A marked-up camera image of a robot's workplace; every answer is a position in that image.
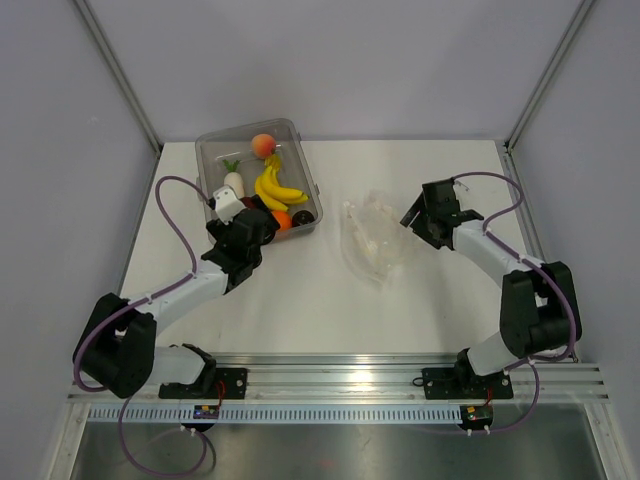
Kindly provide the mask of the clear zip top bag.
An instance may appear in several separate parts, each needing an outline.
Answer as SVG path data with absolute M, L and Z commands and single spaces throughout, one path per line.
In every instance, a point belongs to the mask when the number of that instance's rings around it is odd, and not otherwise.
M 342 258 L 355 277 L 378 289 L 420 254 L 419 238 L 401 225 L 398 207 L 395 196 L 376 189 L 340 206 Z

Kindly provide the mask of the white toy food piece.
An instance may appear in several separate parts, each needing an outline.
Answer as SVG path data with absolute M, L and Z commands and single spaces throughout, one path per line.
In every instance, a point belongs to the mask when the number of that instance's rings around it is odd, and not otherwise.
M 223 159 L 222 164 L 226 169 L 223 184 L 231 188 L 238 198 L 243 198 L 245 196 L 245 188 L 244 180 L 238 171 L 240 161 Z

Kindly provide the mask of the dark round toy fruit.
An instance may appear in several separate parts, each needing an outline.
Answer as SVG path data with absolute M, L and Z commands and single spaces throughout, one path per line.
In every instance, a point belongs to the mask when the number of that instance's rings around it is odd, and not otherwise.
M 293 227 L 301 227 L 312 224 L 315 216 L 308 210 L 300 210 L 291 217 L 291 221 Z

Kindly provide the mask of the orange toy fruit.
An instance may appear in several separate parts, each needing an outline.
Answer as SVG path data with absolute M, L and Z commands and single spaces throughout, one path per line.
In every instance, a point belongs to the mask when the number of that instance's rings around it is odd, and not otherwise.
M 272 210 L 271 215 L 279 225 L 278 233 L 288 231 L 293 227 L 292 217 L 287 212 Z

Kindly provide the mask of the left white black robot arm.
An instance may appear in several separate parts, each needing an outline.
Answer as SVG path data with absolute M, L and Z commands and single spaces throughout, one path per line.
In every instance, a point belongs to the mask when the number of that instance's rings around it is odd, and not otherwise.
M 207 228 L 216 242 L 183 278 L 136 300 L 109 293 L 96 302 L 73 356 L 81 390 L 108 390 L 128 399 L 152 382 L 160 384 L 163 398 L 221 394 L 212 355 L 192 344 L 159 347 L 157 334 L 246 281 L 279 223 L 268 210 L 245 208 L 229 222 L 211 221 Z

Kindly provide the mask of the yellow white-dotted toy food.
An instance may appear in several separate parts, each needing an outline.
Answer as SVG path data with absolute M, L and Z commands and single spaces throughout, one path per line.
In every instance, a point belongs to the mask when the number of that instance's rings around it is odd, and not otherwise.
M 290 206 L 301 205 L 309 196 L 300 189 L 284 187 L 279 183 L 281 159 L 273 154 L 265 159 L 265 169 L 254 182 L 255 193 L 270 210 L 287 212 Z

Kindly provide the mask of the orange pink toy peach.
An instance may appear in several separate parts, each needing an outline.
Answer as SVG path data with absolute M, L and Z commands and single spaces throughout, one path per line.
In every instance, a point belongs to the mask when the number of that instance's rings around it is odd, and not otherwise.
M 275 153 L 277 142 L 274 137 L 269 134 L 257 134 L 251 140 L 251 149 L 257 158 L 266 159 Z

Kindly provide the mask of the dark red toy plum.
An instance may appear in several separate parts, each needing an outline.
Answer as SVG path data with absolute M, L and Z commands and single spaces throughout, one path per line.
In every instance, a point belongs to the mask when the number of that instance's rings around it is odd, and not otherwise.
M 240 201 L 244 204 L 246 208 L 249 209 L 259 209 L 259 203 L 256 201 L 256 197 L 242 197 Z

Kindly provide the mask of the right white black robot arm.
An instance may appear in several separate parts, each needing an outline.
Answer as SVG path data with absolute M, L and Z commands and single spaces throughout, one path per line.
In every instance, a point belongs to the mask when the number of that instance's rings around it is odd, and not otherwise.
M 435 249 L 466 257 L 501 289 L 497 333 L 461 351 L 449 379 L 463 395 L 476 396 L 498 374 L 525 363 L 567 359 L 582 327 L 569 267 L 521 254 L 494 234 L 491 222 L 507 209 L 488 217 L 462 209 L 459 179 L 423 184 L 401 224 Z

